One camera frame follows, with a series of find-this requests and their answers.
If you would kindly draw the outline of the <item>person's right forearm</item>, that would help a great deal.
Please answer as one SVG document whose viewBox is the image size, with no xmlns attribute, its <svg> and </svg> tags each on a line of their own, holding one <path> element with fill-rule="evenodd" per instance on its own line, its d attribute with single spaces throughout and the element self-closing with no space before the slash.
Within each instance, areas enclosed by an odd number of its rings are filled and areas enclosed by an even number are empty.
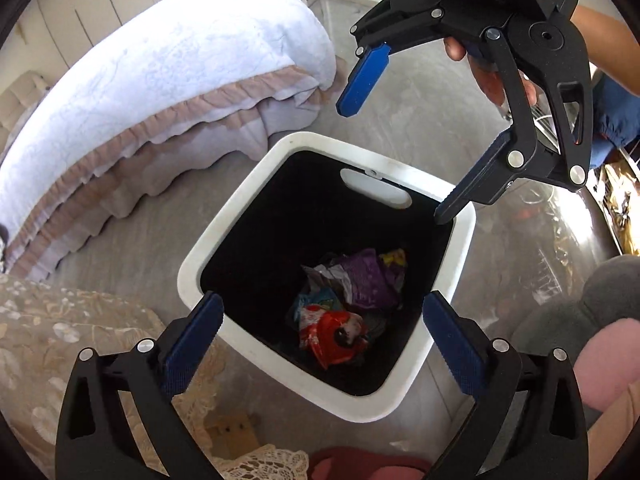
<svg viewBox="0 0 640 480">
<path fill-rule="evenodd" d="M 639 95 L 639 44 L 626 24 L 578 6 L 572 23 L 584 38 L 589 61 L 628 92 Z"/>
</svg>

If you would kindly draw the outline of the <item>person's right hand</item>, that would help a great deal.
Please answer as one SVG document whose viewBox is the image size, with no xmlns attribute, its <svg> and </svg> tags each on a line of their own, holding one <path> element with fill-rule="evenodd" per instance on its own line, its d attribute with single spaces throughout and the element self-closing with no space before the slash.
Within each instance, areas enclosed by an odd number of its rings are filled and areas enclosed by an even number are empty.
<svg viewBox="0 0 640 480">
<path fill-rule="evenodd" d="M 477 58 L 473 58 L 466 53 L 463 44 L 452 37 L 444 39 L 444 47 L 447 55 L 454 62 L 461 62 L 464 58 L 468 59 L 471 73 L 480 88 L 480 91 L 488 97 L 488 100 L 495 106 L 502 107 L 506 104 L 506 92 L 504 91 L 502 80 L 497 72 L 486 70 L 480 65 Z"/>
</svg>

